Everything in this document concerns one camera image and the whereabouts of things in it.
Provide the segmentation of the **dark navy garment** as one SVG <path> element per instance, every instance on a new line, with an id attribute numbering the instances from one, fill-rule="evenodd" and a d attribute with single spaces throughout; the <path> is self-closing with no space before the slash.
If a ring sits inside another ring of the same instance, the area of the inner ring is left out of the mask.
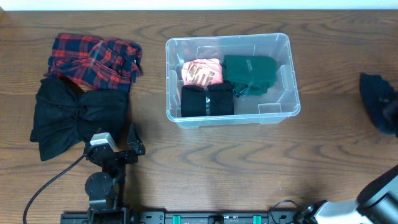
<path id="1" fill-rule="evenodd" d="M 392 85 L 380 75 L 360 73 L 359 92 L 373 125 L 397 136 L 397 91 Z"/>

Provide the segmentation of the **pink printed shirt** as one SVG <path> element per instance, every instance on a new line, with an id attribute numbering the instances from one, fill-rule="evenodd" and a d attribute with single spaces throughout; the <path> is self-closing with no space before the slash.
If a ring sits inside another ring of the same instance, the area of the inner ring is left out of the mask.
<path id="1" fill-rule="evenodd" d="M 184 85 L 200 87 L 223 83 L 220 60 L 211 58 L 185 62 L 182 66 L 182 80 Z"/>

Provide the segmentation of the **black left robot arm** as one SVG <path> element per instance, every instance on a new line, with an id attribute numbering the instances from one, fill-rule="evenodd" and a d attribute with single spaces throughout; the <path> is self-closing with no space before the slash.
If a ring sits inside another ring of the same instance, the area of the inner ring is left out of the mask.
<path id="1" fill-rule="evenodd" d="M 137 212 L 124 204 L 126 166 L 138 161 L 146 149 L 132 123 L 127 137 L 127 149 L 115 152 L 110 133 L 96 133 L 85 147 L 83 156 L 100 166 L 101 172 L 90 175 L 85 183 L 89 196 L 88 223 L 139 223 Z"/>

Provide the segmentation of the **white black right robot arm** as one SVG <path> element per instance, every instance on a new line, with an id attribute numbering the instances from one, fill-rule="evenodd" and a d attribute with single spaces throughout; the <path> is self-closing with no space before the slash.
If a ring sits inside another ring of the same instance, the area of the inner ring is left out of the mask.
<path id="1" fill-rule="evenodd" d="M 319 201 L 298 213 L 294 223 L 397 224 L 397 166 L 369 183 L 356 200 Z"/>

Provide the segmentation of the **clear plastic storage bin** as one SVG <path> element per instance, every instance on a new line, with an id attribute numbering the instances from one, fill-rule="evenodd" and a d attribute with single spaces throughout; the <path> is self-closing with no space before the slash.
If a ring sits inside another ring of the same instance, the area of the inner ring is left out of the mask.
<path id="1" fill-rule="evenodd" d="M 277 80 L 261 96 L 234 98 L 230 116 L 182 117 L 181 69 L 185 62 L 225 55 L 268 56 L 277 62 Z M 165 44 L 166 115 L 179 128 L 229 124 L 277 124 L 300 113 L 301 105 L 289 37 L 283 33 L 171 38 Z"/>

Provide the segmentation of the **dark green garment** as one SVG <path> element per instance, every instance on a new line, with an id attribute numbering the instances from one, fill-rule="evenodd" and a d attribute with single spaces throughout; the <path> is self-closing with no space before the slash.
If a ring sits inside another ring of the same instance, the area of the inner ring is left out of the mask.
<path id="1" fill-rule="evenodd" d="M 221 66 L 237 98 L 261 96 L 277 81 L 277 62 L 268 56 L 225 55 Z"/>

